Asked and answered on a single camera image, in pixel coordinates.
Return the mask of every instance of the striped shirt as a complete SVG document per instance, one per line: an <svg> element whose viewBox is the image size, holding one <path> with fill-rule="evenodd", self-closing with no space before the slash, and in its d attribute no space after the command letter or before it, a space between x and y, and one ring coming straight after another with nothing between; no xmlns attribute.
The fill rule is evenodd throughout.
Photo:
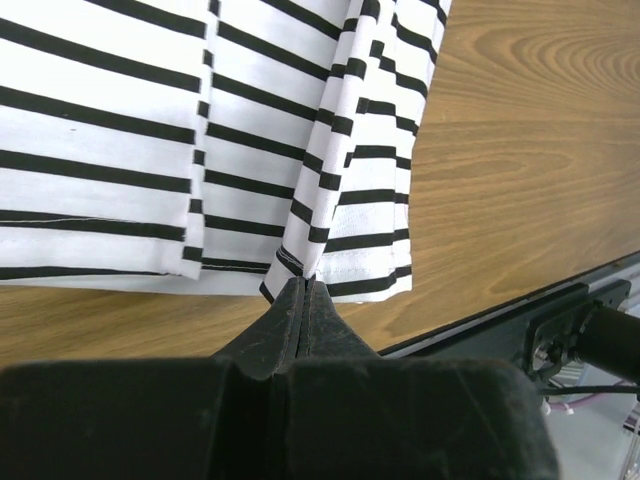
<svg viewBox="0 0 640 480"><path fill-rule="evenodd" d="M411 288L450 0L0 5L0 282L338 301Z"/></svg>

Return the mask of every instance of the wooden surface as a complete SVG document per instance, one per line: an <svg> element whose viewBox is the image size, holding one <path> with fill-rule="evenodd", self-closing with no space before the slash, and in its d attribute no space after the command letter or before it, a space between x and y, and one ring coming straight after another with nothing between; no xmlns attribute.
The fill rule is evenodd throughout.
<svg viewBox="0 0 640 480"><path fill-rule="evenodd" d="M375 348L640 250L640 2L454 0L414 155L414 291ZM208 354L258 298L0 290L0 363Z"/></svg>

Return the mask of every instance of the striped fabric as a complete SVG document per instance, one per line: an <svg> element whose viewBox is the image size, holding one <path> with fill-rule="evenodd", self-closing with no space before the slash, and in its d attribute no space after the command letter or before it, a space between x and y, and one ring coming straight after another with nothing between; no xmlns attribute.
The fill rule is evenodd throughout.
<svg viewBox="0 0 640 480"><path fill-rule="evenodd" d="M338 301L411 288L450 0L0 5L0 281Z"/></svg>

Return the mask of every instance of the black and white striped cloth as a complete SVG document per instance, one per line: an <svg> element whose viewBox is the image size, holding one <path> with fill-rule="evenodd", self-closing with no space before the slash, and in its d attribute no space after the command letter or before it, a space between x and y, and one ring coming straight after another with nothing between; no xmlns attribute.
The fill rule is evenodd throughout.
<svg viewBox="0 0 640 480"><path fill-rule="evenodd" d="M450 0L0 3L0 283L411 288Z"/></svg>

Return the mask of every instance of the black cylinder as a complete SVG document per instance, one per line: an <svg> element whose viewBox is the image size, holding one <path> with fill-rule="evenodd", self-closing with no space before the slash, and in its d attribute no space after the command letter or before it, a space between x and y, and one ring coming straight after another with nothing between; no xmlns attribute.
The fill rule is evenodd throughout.
<svg viewBox="0 0 640 480"><path fill-rule="evenodd" d="M584 362L640 383L640 318L608 307L593 309L580 327L576 353Z"/></svg>

